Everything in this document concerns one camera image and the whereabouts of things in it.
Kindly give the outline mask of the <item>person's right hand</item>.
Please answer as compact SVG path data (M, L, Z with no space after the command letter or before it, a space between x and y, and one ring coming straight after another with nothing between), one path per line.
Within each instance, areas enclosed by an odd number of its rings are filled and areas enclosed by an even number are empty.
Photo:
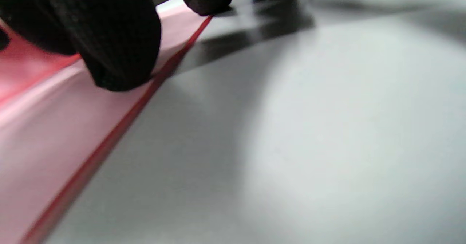
M162 26L153 0L0 0L1 20L41 50L79 54L95 85L125 92L156 65Z

